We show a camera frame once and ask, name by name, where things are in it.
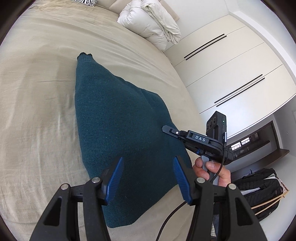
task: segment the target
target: ribbed cuff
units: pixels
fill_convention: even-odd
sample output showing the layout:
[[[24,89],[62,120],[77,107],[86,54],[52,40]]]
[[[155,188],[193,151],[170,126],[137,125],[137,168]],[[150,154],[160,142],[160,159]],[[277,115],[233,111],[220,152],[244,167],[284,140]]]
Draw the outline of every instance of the ribbed cuff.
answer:
[[[78,61],[95,61],[91,54],[81,53],[77,57]]]

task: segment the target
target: teal sweater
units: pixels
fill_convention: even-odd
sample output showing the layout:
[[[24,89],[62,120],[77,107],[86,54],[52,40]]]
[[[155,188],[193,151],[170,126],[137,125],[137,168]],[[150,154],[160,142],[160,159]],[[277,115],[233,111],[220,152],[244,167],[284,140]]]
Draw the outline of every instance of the teal sweater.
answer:
[[[115,198],[103,207],[106,224],[132,224],[177,184],[173,157],[191,165],[183,143],[161,130],[175,127],[168,109],[157,94],[114,76],[85,53],[78,56],[75,108],[89,177],[124,158]]]

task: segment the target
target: zebra print pillow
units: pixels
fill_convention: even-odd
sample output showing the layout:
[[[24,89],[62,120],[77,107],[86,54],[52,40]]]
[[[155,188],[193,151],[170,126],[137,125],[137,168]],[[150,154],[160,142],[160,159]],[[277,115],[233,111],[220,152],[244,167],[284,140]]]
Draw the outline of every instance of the zebra print pillow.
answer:
[[[74,1],[82,2],[82,3],[86,4],[86,5],[89,5],[89,6],[93,7],[94,5],[96,5],[98,0],[74,0]]]

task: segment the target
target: silver screw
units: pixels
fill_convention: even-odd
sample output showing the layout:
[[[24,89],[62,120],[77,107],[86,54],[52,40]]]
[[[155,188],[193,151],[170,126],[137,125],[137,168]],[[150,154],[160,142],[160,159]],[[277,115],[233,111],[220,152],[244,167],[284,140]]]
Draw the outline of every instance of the silver screw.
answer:
[[[68,187],[69,187],[69,185],[68,184],[63,184],[63,185],[61,185],[61,189],[62,190],[66,190],[66,189],[68,189]]]
[[[196,179],[196,181],[197,181],[198,183],[204,183],[204,182],[205,182],[205,179],[202,178],[202,177],[199,177],[199,178]]]
[[[236,189],[236,185],[233,184],[233,183],[230,183],[230,184],[228,185],[228,187],[229,187],[231,190],[235,190],[235,189]]]
[[[99,177],[94,177],[91,181],[93,183],[98,183],[101,179]]]

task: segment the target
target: window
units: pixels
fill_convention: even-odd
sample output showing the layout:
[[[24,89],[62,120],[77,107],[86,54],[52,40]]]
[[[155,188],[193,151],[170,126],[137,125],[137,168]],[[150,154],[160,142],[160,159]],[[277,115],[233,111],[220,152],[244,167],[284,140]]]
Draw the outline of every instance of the window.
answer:
[[[250,138],[249,137],[241,141],[242,145],[244,145],[244,144],[246,144],[248,142],[250,142]]]
[[[238,143],[235,143],[234,145],[232,145],[231,149],[235,150],[235,149],[240,148],[240,147],[241,147],[241,144],[240,144],[240,142],[238,142]]]

